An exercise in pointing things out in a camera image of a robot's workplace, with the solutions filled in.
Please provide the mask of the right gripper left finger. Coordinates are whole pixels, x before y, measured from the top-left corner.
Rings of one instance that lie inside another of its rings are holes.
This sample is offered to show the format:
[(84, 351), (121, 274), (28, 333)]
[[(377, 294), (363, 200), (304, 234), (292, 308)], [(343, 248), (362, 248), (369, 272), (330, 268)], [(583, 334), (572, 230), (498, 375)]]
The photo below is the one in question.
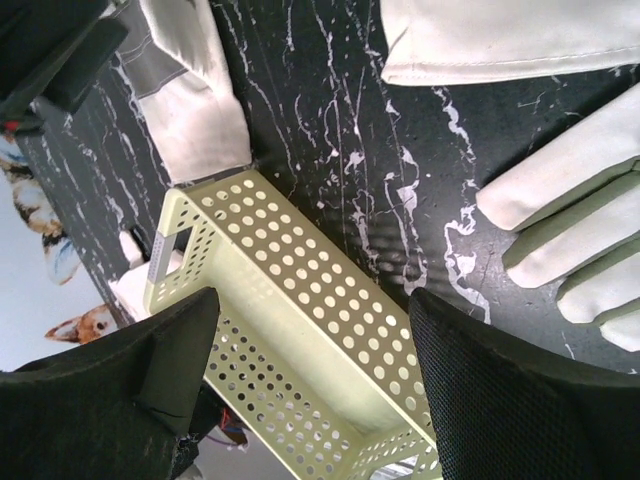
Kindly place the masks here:
[(1, 375), (4, 479), (175, 479), (214, 342), (206, 287), (134, 325)]

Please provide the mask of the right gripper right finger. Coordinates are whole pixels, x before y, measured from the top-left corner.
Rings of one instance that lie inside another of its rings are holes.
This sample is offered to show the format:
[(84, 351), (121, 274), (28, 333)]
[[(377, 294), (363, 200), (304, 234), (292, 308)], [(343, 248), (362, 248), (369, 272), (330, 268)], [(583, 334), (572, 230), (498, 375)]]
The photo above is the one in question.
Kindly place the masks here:
[(425, 289), (409, 319), (444, 478), (638, 478), (638, 376), (537, 347)]

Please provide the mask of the white grey-palm glove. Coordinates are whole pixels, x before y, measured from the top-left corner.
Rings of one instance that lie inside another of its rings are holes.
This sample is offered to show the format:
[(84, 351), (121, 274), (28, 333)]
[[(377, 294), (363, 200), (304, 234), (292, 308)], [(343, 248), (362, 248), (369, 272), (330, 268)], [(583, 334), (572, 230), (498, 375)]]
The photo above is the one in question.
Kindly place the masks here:
[(385, 82), (494, 83), (639, 60), (639, 3), (383, 1)]

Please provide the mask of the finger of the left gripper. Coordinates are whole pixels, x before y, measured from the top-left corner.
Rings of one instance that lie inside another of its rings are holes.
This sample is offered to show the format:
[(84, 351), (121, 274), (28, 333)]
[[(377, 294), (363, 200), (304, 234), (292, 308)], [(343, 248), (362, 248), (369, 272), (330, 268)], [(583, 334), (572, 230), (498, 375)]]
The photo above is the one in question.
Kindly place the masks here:
[(1, 113), (23, 115), (43, 97), (75, 113), (127, 36), (113, 1), (1, 3)]

